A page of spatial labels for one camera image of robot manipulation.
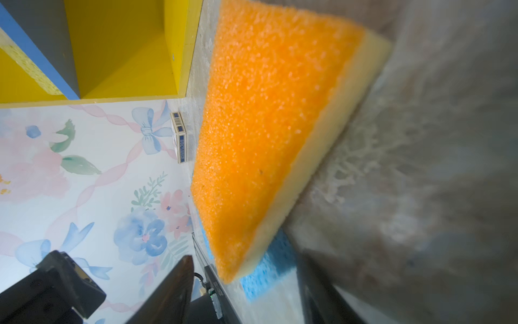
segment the blue sponge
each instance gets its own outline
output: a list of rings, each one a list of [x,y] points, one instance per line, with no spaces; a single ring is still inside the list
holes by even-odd
[[[214,255],[210,250],[203,226],[202,233],[209,258],[214,260]],[[273,287],[285,274],[295,267],[295,262],[293,247],[286,234],[279,230],[255,271],[241,278],[241,285],[247,299],[253,301],[270,287]]]

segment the blue label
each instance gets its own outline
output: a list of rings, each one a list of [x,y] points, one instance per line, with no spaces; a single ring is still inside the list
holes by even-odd
[[[185,162],[185,139],[180,135],[180,163]]]

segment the orange sponge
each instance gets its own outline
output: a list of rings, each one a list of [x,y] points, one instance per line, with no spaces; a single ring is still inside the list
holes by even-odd
[[[390,50],[341,18],[221,1],[192,193],[224,282],[254,270]]]

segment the floral wallpaper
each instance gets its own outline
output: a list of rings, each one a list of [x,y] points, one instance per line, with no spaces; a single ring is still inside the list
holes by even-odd
[[[123,323],[194,254],[169,113],[167,101],[0,109],[0,291],[65,251],[107,294],[87,322]]]

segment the yellow shelf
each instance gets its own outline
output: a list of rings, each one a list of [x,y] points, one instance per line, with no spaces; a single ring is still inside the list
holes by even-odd
[[[48,95],[0,51],[0,69],[8,72],[0,82],[16,80],[12,88],[22,89],[1,90],[0,108],[185,96],[202,0],[64,4],[80,100]]]

